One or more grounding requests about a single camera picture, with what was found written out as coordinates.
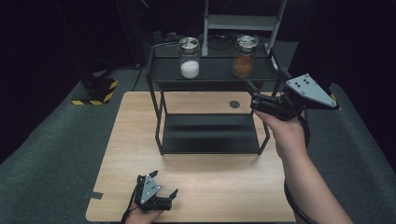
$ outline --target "person's right hand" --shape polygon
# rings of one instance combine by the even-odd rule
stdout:
[[[282,121],[257,110],[254,113],[273,131],[276,140],[276,152],[281,159],[306,156],[304,129],[299,120]]]

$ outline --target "yellow and black striped object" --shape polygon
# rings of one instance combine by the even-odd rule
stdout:
[[[72,105],[105,105],[113,96],[117,84],[118,81],[114,80],[106,92],[101,92],[101,96],[97,97],[98,99],[72,99]]]

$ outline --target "wooden table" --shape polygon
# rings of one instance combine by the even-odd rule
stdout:
[[[246,92],[167,92],[170,112],[248,113]],[[239,108],[229,103],[238,101]],[[273,138],[256,154],[165,154],[154,139],[149,92],[124,94],[86,213],[89,221],[120,221],[136,178],[158,170],[158,196],[179,189],[173,207],[156,222],[294,221],[283,191],[284,174]],[[255,116],[259,142],[262,122]]]

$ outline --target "metal lid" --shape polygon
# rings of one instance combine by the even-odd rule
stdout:
[[[259,38],[257,36],[243,35],[236,40],[236,48],[245,53],[256,51],[258,44]]]
[[[178,48],[184,53],[195,53],[199,49],[199,41],[194,37],[184,37],[178,42]]]

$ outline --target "hazard tape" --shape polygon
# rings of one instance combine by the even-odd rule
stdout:
[[[113,93],[117,84],[117,80],[111,83],[110,87],[108,88],[108,94],[105,96],[104,100],[72,99],[72,105],[106,105],[110,101],[111,97],[113,97]]]

